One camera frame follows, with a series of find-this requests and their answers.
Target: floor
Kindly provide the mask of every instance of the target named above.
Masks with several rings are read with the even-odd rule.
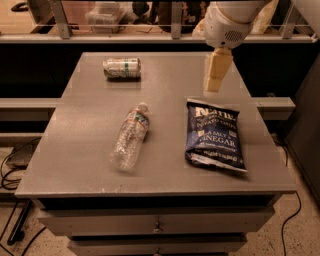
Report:
[[[295,165],[294,159],[289,155],[286,157],[285,149],[277,147],[279,157],[283,162],[287,161],[288,170],[295,180],[298,194],[301,199],[300,212],[290,219],[284,228],[284,239],[288,256],[311,256],[320,255],[320,209],[316,205],[308,186],[302,179],[299,170]],[[12,148],[0,148],[0,157],[3,159]],[[0,232],[12,212],[14,203],[0,202]],[[7,245],[7,240],[22,209],[19,204],[0,243],[14,256],[22,255],[23,250],[29,241],[39,232],[43,225],[37,220],[38,209],[32,207],[23,226],[25,237],[22,241],[14,245]],[[256,233],[248,233],[246,243],[239,251],[232,252],[229,256],[254,256],[254,255],[284,255],[284,247],[281,238],[281,229],[285,220],[297,212],[299,200],[296,194],[283,195],[275,204],[275,214],[273,217]],[[27,250],[26,256],[74,256],[67,249],[68,239],[65,237],[55,237],[49,230],[44,230]],[[0,255],[10,255],[0,248]]]

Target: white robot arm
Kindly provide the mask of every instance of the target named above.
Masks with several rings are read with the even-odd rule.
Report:
[[[239,46],[250,33],[257,14],[270,1],[211,2],[204,19],[206,43],[214,48]]]
[[[239,46],[252,29],[252,22],[271,0],[210,2],[204,18],[206,43],[214,47],[205,91],[218,92],[233,60],[231,49]]]

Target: aluminum can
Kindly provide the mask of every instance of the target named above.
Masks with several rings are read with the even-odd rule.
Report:
[[[140,78],[139,58],[109,58],[103,61],[104,74],[109,78]]]

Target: drawer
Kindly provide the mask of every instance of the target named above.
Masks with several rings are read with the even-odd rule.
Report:
[[[78,256],[215,255],[239,250],[246,243],[240,235],[110,237],[103,240],[70,241]]]
[[[169,208],[41,211],[39,221],[59,236],[247,233],[274,214],[256,209]]]

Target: chip bag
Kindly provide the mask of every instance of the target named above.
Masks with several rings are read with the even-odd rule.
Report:
[[[188,99],[185,158],[195,165],[247,172],[238,135],[239,111]]]

